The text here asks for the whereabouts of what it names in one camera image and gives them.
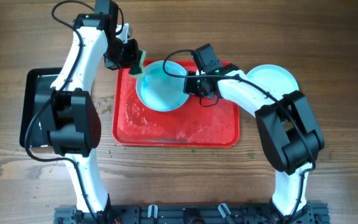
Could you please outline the light blue plate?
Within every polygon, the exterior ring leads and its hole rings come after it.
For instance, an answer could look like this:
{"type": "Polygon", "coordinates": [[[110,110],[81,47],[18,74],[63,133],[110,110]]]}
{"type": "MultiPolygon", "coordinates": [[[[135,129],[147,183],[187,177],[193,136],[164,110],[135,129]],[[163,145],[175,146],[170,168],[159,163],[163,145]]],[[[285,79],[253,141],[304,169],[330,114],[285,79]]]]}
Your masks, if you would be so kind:
{"type": "Polygon", "coordinates": [[[139,100],[148,108],[167,112],[181,107],[189,98],[183,92],[184,78],[167,75],[163,71],[163,60],[145,67],[145,76],[138,78],[135,89],[139,100]]]}
{"type": "Polygon", "coordinates": [[[263,86],[284,94],[300,90],[295,77],[288,70],[278,65],[259,65],[251,69],[247,76],[263,86]]]}

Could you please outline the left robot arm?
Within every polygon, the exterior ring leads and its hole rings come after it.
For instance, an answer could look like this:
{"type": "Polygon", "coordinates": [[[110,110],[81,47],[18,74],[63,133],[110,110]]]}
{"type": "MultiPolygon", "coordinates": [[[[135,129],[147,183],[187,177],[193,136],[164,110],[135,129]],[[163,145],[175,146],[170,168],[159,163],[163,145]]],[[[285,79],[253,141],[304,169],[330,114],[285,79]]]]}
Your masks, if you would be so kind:
{"type": "Polygon", "coordinates": [[[69,24],[73,43],[59,75],[43,90],[35,90],[23,146],[31,156],[34,128],[40,129],[55,161],[62,161],[76,193],[76,204],[57,208],[55,223],[117,223],[99,173],[96,149],[101,122],[91,99],[100,62],[110,70],[128,69],[133,77],[144,75],[145,52],[132,38],[122,9],[113,1],[96,1],[89,14],[79,14],[69,24]]]}

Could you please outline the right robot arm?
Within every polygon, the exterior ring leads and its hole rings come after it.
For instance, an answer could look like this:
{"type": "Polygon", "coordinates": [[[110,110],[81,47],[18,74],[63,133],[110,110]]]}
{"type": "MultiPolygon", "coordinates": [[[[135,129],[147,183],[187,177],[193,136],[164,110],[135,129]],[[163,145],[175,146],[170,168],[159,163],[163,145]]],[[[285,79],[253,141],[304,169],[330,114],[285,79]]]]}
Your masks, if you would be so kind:
{"type": "Polygon", "coordinates": [[[307,176],[324,147],[306,96],[271,70],[258,80],[232,63],[223,65],[210,44],[190,54],[197,71],[188,72],[183,91],[200,98],[223,98],[255,117],[262,149],[276,170],[273,206],[286,220],[300,216],[306,205],[307,176]]]}

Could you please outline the green yellow sponge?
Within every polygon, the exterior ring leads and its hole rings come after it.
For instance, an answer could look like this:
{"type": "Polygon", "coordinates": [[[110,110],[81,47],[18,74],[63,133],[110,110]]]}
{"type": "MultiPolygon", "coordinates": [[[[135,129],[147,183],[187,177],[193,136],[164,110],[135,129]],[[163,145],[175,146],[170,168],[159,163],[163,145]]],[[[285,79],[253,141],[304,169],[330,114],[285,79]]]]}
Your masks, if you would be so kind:
{"type": "Polygon", "coordinates": [[[132,78],[142,78],[146,75],[145,68],[144,68],[144,60],[146,56],[145,50],[139,50],[139,57],[137,60],[131,65],[128,74],[132,78]]]}

